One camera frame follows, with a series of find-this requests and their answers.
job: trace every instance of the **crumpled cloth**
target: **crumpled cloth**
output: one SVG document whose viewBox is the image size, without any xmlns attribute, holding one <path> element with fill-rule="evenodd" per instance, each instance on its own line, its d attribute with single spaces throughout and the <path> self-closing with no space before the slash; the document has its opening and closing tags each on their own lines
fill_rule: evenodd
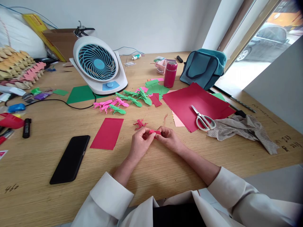
<svg viewBox="0 0 303 227">
<path fill-rule="evenodd" d="M 209 137 L 222 141 L 237 134 L 249 140 L 260 141 L 269 154 L 278 153 L 279 146 L 270 140 L 261 123 L 251 115 L 247 115 L 246 118 L 233 116 L 215 122 L 217 126 L 207 132 Z"/>
</svg>

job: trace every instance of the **car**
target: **car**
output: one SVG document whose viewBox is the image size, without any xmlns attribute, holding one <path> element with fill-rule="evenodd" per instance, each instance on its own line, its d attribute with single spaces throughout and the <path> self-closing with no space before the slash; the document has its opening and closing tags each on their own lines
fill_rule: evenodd
<svg viewBox="0 0 303 227">
<path fill-rule="evenodd" d="M 236 58 L 236 62 L 244 59 L 273 62 L 290 45 L 286 29 L 279 25 L 264 23 Z"/>
</svg>

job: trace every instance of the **car wheel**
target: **car wheel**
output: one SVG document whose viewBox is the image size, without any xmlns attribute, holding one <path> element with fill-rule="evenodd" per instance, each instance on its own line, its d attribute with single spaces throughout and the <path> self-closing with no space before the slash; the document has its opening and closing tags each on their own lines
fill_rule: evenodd
<svg viewBox="0 0 303 227">
<path fill-rule="evenodd" d="M 236 62 L 244 60 L 249 55 L 250 52 L 251 52 L 250 48 L 245 48 L 244 50 L 242 50 L 242 52 L 236 58 Z"/>
</svg>

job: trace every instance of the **scissor blade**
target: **scissor blade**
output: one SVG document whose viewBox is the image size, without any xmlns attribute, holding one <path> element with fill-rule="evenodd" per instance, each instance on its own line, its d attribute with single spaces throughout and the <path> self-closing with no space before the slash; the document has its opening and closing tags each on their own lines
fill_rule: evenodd
<svg viewBox="0 0 303 227">
<path fill-rule="evenodd" d="M 199 115 L 200 114 L 199 111 L 197 111 L 197 109 L 193 105 L 191 105 L 191 106 L 192 106 L 193 110 L 196 112 L 196 114 Z"/>
</svg>

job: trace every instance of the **fan knob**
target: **fan knob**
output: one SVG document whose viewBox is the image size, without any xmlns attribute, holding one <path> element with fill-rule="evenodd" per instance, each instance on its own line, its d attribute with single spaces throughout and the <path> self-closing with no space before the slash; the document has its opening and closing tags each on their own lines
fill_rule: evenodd
<svg viewBox="0 0 303 227">
<path fill-rule="evenodd" d="M 108 88 L 112 88 L 112 87 L 114 86 L 114 84 L 113 84 L 112 82 L 109 82 L 109 83 L 106 84 L 106 86 L 107 86 Z"/>
</svg>

